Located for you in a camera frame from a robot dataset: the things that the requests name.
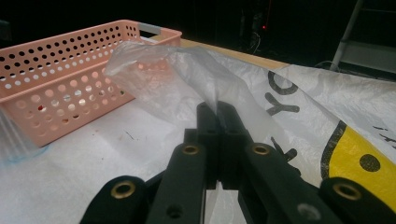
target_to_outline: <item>black plastic part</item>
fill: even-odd
[[[203,146],[181,144],[175,148],[146,223],[203,223],[205,163]]]
[[[117,199],[112,195],[112,192],[114,192],[114,188],[119,183],[132,183],[134,188],[128,185],[121,185],[116,190],[116,194],[121,195],[121,198]],[[122,198],[122,193],[128,190],[132,194],[127,197],[123,196]],[[148,210],[149,203],[146,198],[145,182],[140,178],[124,175],[110,180],[102,187],[91,201],[80,223],[144,223]]]
[[[206,188],[215,189],[219,178],[219,146],[221,128],[215,113],[207,104],[197,106],[197,143],[206,148]]]
[[[253,140],[232,105],[218,102],[218,118],[223,130],[219,149],[219,180],[224,189],[239,189],[240,158],[244,148]]]
[[[252,187],[247,175],[243,175],[238,192],[238,202],[247,224],[266,223],[268,213]]]
[[[152,177],[150,180],[146,181],[147,197],[149,204],[152,204],[154,202],[155,195],[157,195],[158,187],[163,180],[163,173],[164,171],[160,172],[159,174]]]
[[[266,223],[342,223],[274,148],[247,146],[242,163],[268,213]]]
[[[325,179],[318,194],[345,223],[396,223],[395,213],[354,181]]]

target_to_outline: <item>pink plastic basket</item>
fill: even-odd
[[[141,33],[156,35],[156,40]],[[114,21],[0,49],[0,106],[38,146],[74,131],[134,97],[103,76],[122,41],[179,46],[181,32]]]

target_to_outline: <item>basket hole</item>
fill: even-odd
[[[44,117],[44,119],[45,119],[46,121],[50,122],[50,121],[52,121],[52,116],[51,116],[51,115],[46,115],[46,116]]]
[[[85,87],[85,91],[87,91],[87,92],[90,92],[90,91],[92,91],[92,87],[91,87],[91,86],[87,86],[87,87]]]
[[[34,113],[33,113],[31,110],[29,110],[29,111],[27,111],[27,112],[25,113],[25,117],[26,117],[27,119],[31,119],[31,118],[33,117],[33,115],[34,115]]]
[[[85,102],[85,100],[84,99],[81,99],[81,100],[79,100],[79,102],[78,102],[80,105],[85,105],[86,104],[86,102]]]
[[[92,72],[92,77],[93,77],[93,78],[98,78],[98,77],[99,77],[99,74],[98,74],[97,72]]]
[[[44,137],[45,135],[46,135],[46,131],[40,131],[39,133],[38,133],[38,136],[40,136],[40,137]]]
[[[67,107],[70,111],[74,111],[76,109],[76,106],[71,104]]]
[[[32,122],[32,127],[38,128],[39,126],[40,126],[40,122],[38,122],[38,121],[33,121]]]
[[[99,109],[99,104],[97,104],[97,103],[93,104],[92,108],[93,109]]]
[[[90,100],[94,101],[94,100],[96,100],[96,97],[94,95],[90,95]]]
[[[69,95],[69,94],[66,94],[66,95],[64,96],[64,100],[65,100],[66,102],[69,102],[69,101],[71,100],[70,95]]]
[[[50,104],[51,104],[53,107],[56,107],[56,106],[59,105],[59,101],[53,100],[53,101],[50,102]]]
[[[65,85],[59,85],[58,86],[58,91],[66,91],[66,86]]]
[[[80,97],[81,96],[81,90],[76,90],[75,91],[75,96]]]
[[[53,96],[53,90],[46,90],[46,96],[52,97]]]
[[[33,103],[38,103],[40,101],[40,96],[39,95],[33,95],[31,98]]]
[[[83,77],[81,78],[81,81],[82,81],[82,82],[87,82],[87,81],[88,81],[88,77],[87,77],[87,76],[83,76]]]
[[[23,100],[19,100],[19,101],[17,101],[16,105],[17,105],[17,108],[24,109],[26,107],[26,102]]]
[[[44,105],[40,105],[40,106],[37,108],[37,110],[44,113],[44,112],[46,112],[47,108],[46,108]]]
[[[70,86],[71,87],[76,87],[77,86],[77,82],[75,80],[71,80],[70,81]]]
[[[56,111],[56,114],[57,114],[59,117],[61,117],[61,116],[64,115],[64,110],[59,109],[59,110]]]
[[[58,125],[51,125],[50,126],[50,130],[53,131],[53,132],[58,130],[58,128],[59,128]]]

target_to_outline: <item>dark background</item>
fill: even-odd
[[[363,7],[394,10],[394,0],[366,0]],[[314,66],[331,61],[356,0],[151,0],[2,1],[0,20],[10,22],[12,41],[0,48],[116,21],[142,21],[183,32],[183,38],[285,63]],[[252,15],[262,13],[250,47]],[[241,32],[241,18],[245,26]],[[351,38],[396,47],[396,14],[362,11]]]

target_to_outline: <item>yellow printed graphic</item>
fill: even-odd
[[[396,212],[396,165],[346,126],[329,164],[329,177],[353,180]]]

